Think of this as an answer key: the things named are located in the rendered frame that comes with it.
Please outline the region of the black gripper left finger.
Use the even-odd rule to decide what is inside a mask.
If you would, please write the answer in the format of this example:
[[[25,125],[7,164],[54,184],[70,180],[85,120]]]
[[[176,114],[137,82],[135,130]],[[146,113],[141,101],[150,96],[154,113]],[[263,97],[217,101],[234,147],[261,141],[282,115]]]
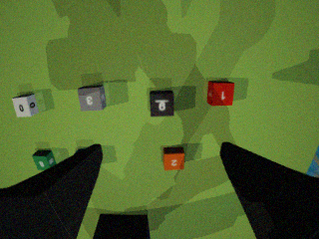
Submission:
[[[77,239],[103,162],[92,144],[11,187],[0,188],[0,239]]]

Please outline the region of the small green block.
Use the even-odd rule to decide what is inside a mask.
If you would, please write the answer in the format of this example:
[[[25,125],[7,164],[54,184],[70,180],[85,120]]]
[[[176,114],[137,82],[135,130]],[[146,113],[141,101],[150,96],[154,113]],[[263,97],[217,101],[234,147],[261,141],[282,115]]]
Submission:
[[[56,160],[55,156],[52,154],[52,150],[37,150],[35,154],[32,155],[33,160],[35,160],[37,170],[48,170],[49,167],[55,166]]]

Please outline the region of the red block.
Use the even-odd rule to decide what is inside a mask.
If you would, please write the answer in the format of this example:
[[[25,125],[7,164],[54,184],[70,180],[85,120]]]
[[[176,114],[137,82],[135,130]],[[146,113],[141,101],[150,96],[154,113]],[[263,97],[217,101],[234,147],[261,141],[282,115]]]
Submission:
[[[227,83],[226,81],[208,81],[207,103],[212,107],[218,107],[218,105],[232,105],[234,89],[234,83]]]

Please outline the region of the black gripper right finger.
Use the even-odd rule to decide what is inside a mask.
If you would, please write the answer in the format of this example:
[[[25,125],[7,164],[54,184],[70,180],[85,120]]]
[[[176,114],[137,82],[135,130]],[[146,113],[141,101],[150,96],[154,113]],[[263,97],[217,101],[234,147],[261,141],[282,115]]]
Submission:
[[[319,178],[235,143],[220,158],[256,239],[312,239],[319,232]]]

